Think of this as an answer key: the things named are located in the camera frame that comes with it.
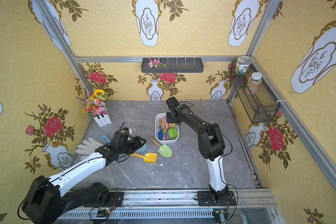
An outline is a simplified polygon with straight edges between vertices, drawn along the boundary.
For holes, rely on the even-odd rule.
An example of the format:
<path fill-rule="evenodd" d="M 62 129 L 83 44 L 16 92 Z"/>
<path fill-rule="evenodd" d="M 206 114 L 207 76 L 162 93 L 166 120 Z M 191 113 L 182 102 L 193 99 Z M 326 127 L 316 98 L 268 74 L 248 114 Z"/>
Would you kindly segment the light blue small shovel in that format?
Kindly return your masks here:
<path fill-rule="evenodd" d="M 147 150 L 147 145 L 144 144 L 141 148 L 139 148 L 136 153 L 142 153 L 142 152 L 145 152 Z"/>

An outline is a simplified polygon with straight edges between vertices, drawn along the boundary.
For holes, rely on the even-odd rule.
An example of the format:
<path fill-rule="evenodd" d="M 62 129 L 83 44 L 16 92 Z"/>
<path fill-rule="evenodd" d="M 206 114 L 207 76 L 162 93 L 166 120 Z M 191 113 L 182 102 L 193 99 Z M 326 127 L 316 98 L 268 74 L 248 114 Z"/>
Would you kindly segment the blue small trowel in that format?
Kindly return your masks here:
<path fill-rule="evenodd" d="M 164 140 L 164 133 L 163 133 L 163 123 L 162 123 L 162 119 L 159 119 L 158 139 L 159 139 L 159 140 Z"/>

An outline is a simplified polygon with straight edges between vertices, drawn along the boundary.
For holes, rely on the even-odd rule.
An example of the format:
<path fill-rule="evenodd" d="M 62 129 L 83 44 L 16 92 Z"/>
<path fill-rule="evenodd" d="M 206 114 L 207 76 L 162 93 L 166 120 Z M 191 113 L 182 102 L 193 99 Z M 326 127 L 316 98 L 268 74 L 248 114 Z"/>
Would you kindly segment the yellow scoop shovel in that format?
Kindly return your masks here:
<path fill-rule="evenodd" d="M 142 158 L 145 163 L 156 163 L 157 158 L 158 158 L 157 153 L 147 153 L 145 155 L 141 155 L 141 154 L 138 154 L 138 153 L 133 153 L 133 154 L 131 154 L 131 156 L 137 157 L 137 158 Z"/>

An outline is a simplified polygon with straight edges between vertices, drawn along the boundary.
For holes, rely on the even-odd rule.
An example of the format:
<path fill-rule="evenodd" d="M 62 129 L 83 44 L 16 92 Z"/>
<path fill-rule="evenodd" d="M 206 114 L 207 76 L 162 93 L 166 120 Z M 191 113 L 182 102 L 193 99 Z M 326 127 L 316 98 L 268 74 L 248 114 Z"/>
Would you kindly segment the light green shovel wooden handle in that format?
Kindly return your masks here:
<path fill-rule="evenodd" d="M 159 154 L 161 154 L 163 157 L 166 157 L 166 158 L 172 157 L 173 152 L 172 152 L 171 148 L 168 145 L 166 145 L 166 144 L 161 145 L 154 137 L 150 137 L 150 140 L 156 146 L 159 147 L 159 149 L 158 149 L 158 153 Z"/>

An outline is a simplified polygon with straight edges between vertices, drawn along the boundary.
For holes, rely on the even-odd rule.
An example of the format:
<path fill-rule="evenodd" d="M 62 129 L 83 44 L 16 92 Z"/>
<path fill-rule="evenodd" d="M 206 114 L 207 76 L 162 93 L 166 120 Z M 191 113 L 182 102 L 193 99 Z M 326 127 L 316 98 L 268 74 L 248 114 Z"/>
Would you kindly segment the green wide shovel yellow handle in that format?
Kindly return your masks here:
<path fill-rule="evenodd" d="M 175 128 L 175 124 L 169 124 L 168 136 L 170 140 L 175 140 L 178 137 L 178 131 Z"/>

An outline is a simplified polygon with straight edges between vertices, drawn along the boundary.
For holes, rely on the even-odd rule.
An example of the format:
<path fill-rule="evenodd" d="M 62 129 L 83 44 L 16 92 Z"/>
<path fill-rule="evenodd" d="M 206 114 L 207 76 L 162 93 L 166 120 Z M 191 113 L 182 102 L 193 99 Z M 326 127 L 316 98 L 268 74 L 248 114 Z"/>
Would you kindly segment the purple shovel pink handle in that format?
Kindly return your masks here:
<path fill-rule="evenodd" d="M 168 133 L 168 130 L 169 130 L 170 126 L 169 126 L 169 124 L 167 122 L 167 117 L 163 117 L 163 119 L 164 119 L 165 127 L 166 127 L 166 130 L 167 130 L 166 131 L 166 137 L 167 137 L 167 140 L 170 140 L 169 133 Z"/>

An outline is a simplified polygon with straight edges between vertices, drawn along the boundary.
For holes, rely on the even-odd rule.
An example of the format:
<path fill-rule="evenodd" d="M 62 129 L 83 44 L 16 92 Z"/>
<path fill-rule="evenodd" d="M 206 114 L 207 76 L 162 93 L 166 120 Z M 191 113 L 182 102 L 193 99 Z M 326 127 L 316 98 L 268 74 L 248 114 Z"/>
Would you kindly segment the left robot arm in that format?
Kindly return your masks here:
<path fill-rule="evenodd" d="M 102 183 L 93 183 L 79 190 L 73 190 L 73 187 L 112 162 L 119 162 L 121 155 L 132 155 L 145 144 L 145 139 L 133 137 L 126 127 L 116 131 L 106 144 L 93 138 L 84 140 L 77 152 L 86 158 L 56 175 L 36 178 L 17 211 L 24 212 L 26 219 L 34 224 L 52 224 L 62 214 L 80 206 L 109 204 L 112 198 Z"/>

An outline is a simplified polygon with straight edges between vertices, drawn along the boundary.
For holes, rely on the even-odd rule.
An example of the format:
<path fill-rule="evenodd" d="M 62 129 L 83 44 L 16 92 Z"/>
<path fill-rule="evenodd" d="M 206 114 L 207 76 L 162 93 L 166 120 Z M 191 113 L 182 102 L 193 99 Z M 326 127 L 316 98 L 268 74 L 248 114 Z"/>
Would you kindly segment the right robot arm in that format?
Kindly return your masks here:
<path fill-rule="evenodd" d="M 216 197 L 221 197 L 229 191 L 223 174 L 223 155 L 225 142 L 218 124 L 211 124 L 196 115 L 189 106 L 180 104 L 175 97 L 166 100 L 170 110 L 167 113 L 167 122 L 180 125 L 186 123 L 195 133 L 198 139 L 198 149 L 204 159 L 207 160 L 210 174 L 209 188 Z"/>

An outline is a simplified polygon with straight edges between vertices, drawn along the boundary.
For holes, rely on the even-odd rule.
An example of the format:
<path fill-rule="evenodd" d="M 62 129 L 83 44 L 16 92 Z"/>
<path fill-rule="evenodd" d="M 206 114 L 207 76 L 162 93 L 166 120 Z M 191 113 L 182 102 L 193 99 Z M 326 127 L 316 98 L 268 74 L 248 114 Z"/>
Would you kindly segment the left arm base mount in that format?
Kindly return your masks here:
<path fill-rule="evenodd" d="M 93 183 L 91 186 L 98 187 L 101 194 L 98 201 L 85 204 L 84 207 L 121 207 L 124 199 L 124 192 L 110 191 L 102 183 Z"/>

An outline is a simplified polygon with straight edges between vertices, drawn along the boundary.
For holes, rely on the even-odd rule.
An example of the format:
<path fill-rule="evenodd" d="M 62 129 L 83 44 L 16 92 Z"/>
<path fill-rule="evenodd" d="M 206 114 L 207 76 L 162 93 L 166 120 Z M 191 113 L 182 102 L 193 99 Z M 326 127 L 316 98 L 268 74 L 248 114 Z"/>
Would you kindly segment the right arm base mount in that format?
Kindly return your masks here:
<path fill-rule="evenodd" d="M 194 196 L 199 206 L 236 206 L 237 201 L 233 191 L 225 186 L 221 191 L 215 191 L 212 187 L 208 191 L 198 191 Z"/>

